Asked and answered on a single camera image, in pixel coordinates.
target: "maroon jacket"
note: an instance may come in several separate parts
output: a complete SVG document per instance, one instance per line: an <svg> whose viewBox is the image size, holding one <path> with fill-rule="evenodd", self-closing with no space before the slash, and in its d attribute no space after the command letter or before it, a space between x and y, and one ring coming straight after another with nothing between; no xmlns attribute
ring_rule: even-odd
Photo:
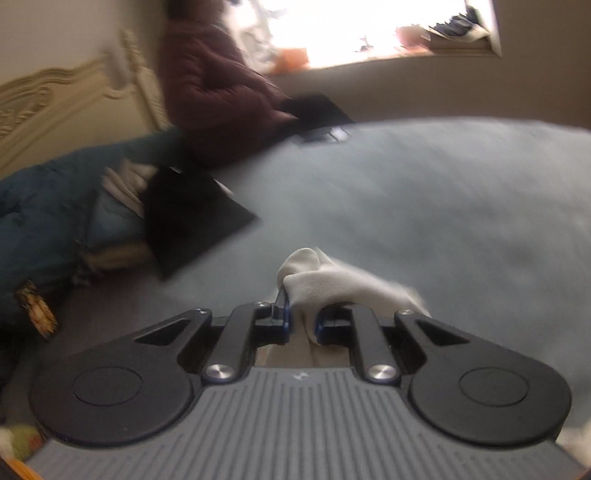
<svg viewBox="0 0 591 480"><path fill-rule="evenodd" d="M254 153L289 121L276 110L285 96L246 67L232 37L214 25L170 21L158 75L168 116L203 166Z"/></svg>

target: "wall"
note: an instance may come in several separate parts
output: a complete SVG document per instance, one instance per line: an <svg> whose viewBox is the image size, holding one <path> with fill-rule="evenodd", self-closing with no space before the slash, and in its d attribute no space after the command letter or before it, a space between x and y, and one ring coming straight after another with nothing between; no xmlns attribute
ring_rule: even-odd
<svg viewBox="0 0 591 480"><path fill-rule="evenodd" d="M119 28L136 32L153 64L162 25L163 0L0 0L0 82L108 53L120 85Z"/></svg>
<svg viewBox="0 0 591 480"><path fill-rule="evenodd" d="M418 57L283 76L358 121L486 115L591 128L591 2L493 0L502 58Z"/></svg>

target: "gray ribbed plate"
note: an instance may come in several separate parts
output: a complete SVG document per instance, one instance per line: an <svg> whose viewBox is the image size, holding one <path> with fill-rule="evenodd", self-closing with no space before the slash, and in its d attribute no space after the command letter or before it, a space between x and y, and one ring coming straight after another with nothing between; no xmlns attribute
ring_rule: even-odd
<svg viewBox="0 0 591 480"><path fill-rule="evenodd" d="M150 440L92 450L51 440L29 465L44 480L563 480L582 471L549 441L515 450L454 441L416 418L395 388L346 368L252 368L206 389Z"/></svg>

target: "cream carved headboard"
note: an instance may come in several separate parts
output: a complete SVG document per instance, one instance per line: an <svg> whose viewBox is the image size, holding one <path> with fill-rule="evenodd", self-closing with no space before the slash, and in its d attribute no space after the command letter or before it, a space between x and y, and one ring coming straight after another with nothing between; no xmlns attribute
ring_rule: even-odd
<svg viewBox="0 0 591 480"><path fill-rule="evenodd" d="M170 126L160 86L129 30L122 32L132 81L113 90L104 59L46 69L0 86L0 179L81 147Z"/></svg>

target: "maroon sleeve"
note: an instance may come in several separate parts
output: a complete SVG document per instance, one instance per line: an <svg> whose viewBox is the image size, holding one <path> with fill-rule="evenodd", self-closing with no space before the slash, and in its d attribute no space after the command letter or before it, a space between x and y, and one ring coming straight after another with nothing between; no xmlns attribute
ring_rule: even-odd
<svg viewBox="0 0 591 480"><path fill-rule="evenodd" d="M198 38L169 32L160 55L164 102L171 122L180 128L214 127L271 109L263 94L245 85L208 89L204 69L212 63Z"/></svg>

